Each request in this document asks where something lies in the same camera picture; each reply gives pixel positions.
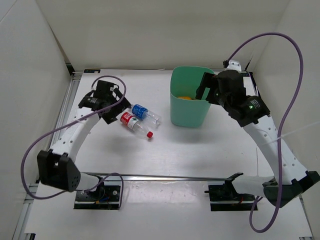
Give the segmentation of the clear bottle red cap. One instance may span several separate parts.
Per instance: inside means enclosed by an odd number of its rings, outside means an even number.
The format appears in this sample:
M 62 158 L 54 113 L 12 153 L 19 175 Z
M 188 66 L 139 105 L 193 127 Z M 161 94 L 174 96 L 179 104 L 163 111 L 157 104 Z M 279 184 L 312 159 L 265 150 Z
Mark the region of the clear bottle red cap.
M 124 112 L 120 117 L 120 121 L 138 138 L 149 140 L 154 135 L 147 125 L 129 112 Z

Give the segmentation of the orange juice bottle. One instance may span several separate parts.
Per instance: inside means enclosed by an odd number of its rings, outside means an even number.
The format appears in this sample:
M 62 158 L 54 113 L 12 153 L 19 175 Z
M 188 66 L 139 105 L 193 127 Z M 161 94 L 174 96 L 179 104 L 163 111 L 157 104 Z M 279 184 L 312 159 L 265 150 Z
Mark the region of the orange juice bottle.
M 178 96 L 178 99 L 183 99 L 183 100 L 193 100 L 191 97 L 189 96 Z

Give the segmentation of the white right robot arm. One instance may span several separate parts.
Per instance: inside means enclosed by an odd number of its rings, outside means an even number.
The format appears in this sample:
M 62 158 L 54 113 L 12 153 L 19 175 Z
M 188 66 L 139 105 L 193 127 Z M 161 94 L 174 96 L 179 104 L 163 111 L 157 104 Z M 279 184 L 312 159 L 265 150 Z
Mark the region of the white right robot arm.
M 196 90 L 196 99 L 201 99 L 206 89 L 209 91 L 205 100 L 223 107 L 237 121 L 254 140 L 273 172 L 268 177 L 233 174 L 217 187 L 218 200 L 252 195 L 264 197 L 273 206 L 282 208 L 320 181 L 320 175 L 307 170 L 279 138 L 270 110 L 261 97 L 247 94 L 241 73 L 236 70 L 218 74 L 205 72 Z

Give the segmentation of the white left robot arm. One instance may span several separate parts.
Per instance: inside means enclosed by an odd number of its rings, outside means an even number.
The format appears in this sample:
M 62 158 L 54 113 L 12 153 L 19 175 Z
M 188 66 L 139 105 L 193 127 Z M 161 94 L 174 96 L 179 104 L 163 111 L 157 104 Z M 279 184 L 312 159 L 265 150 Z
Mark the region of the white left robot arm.
M 77 154 L 91 129 L 104 120 L 108 125 L 120 121 L 131 131 L 149 140 L 153 132 L 141 123 L 139 117 L 126 110 L 130 102 L 113 82 L 98 78 L 92 83 L 76 109 L 74 124 L 68 126 L 62 136 L 49 150 L 37 155 L 40 182 L 66 192 L 84 192 L 93 200 L 100 200 L 105 194 L 103 179 L 78 170 L 75 165 Z

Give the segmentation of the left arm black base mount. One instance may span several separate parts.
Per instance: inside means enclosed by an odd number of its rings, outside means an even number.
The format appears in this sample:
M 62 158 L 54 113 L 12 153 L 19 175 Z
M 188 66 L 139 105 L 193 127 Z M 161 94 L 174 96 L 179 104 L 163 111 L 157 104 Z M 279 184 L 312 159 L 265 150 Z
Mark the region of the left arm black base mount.
M 119 210 L 122 205 L 123 181 L 105 180 L 95 191 L 77 192 L 74 210 Z

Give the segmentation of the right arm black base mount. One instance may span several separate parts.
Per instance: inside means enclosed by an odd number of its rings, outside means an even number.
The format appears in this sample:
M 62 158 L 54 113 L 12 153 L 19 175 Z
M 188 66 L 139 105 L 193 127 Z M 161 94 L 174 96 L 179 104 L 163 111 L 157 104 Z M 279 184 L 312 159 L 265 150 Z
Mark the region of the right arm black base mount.
M 250 211 L 256 197 L 252 194 L 237 193 L 232 182 L 243 173 L 237 172 L 223 183 L 210 183 L 204 191 L 208 194 L 211 212 Z

